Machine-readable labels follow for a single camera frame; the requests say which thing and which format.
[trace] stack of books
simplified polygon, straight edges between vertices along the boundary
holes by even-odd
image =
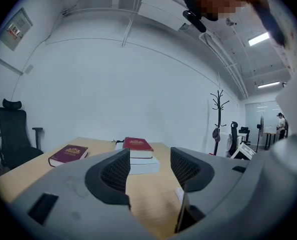
[[[129,175],[153,174],[160,171],[160,162],[154,157],[154,150],[143,138],[126,137],[116,144],[115,150],[130,149]]]

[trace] table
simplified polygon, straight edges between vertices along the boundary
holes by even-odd
[[[274,139],[273,139],[273,144],[274,144],[276,135],[280,135],[280,134],[279,133],[270,133],[270,132],[265,132],[265,134],[266,134],[266,142],[265,142],[265,148],[264,149],[268,150],[270,148],[270,145],[271,145],[272,135],[274,135]]]
[[[48,158],[67,144],[88,147],[88,156],[115,150],[115,143],[111,141],[76,138],[0,176],[0,197],[5,202],[12,202],[22,191],[53,169]],[[126,194],[135,218],[157,238],[164,239],[174,235],[181,209],[175,189],[180,184],[171,169],[170,148],[160,142],[150,145],[160,162],[159,172],[129,175]]]

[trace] office chair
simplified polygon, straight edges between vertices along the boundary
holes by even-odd
[[[39,149],[39,132],[41,127],[32,128],[35,130],[36,148],[32,147],[27,135],[27,113],[20,110],[20,101],[11,102],[3,100],[3,107],[0,107],[0,146],[1,164],[9,169],[14,169],[27,161],[43,154]]]
[[[230,149],[228,151],[228,153],[233,156],[234,152],[237,149],[237,142],[238,142],[238,123],[232,121],[232,123],[230,124],[230,128],[231,128],[231,132],[232,132],[232,146],[230,146]]]
[[[248,127],[241,127],[240,130],[238,130],[240,134],[246,134],[245,140],[242,141],[245,145],[251,145],[251,142],[249,141],[249,136],[250,136],[250,130]]]

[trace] person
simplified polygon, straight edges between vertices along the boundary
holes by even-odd
[[[277,130],[279,131],[279,138],[278,140],[284,139],[285,136],[285,118],[282,113],[278,113],[278,127]]]

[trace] black coat rack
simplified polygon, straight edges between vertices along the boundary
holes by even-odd
[[[213,94],[213,93],[210,93],[211,95],[215,96],[216,99],[217,99],[217,101],[215,99],[213,99],[213,101],[215,102],[215,106],[217,108],[212,108],[213,110],[218,110],[218,121],[217,121],[217,124],[215,124],[216,125],[215,129],[217,131],[217,135],[220,135],[220,126],[222,126],[222,127],[226,126],[226,124],[221,125],[221,111],[223,110],[223,105],[229,102],[229,100],[228,100],[227,102],[225,102],[225,103],[223,103],[221,105],[221,97],[223,96],[222,92],[223,92],[223,90],[221,92],[219,92],[219,90],[217,90],[217,96],[215,94]],[[217,152],[218,152],[219,141],[220,140],[217,140],[215,138],[215,148],[214,148],[214,155],[215,156],[217,155]]]

